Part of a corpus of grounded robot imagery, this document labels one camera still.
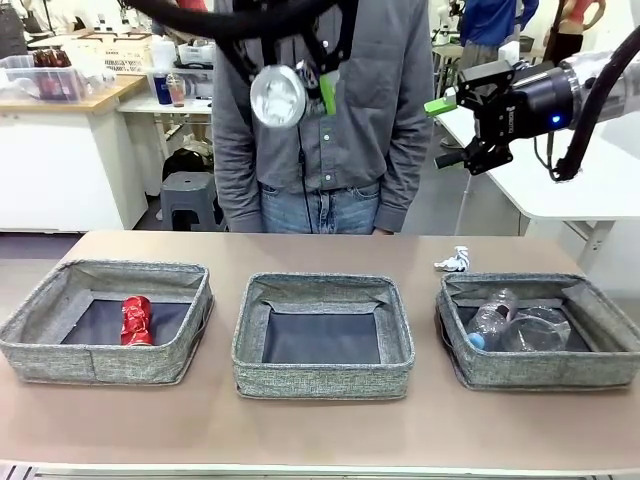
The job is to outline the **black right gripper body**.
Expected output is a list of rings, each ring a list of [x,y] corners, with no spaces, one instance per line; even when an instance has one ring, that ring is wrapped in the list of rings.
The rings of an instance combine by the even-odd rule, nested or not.
[[[559,67],[515,71],[508,67],[485,82],[496,88],[474,112],[476,135],[486,142],[508,144],[569,127],[574,94],[569,75]]]

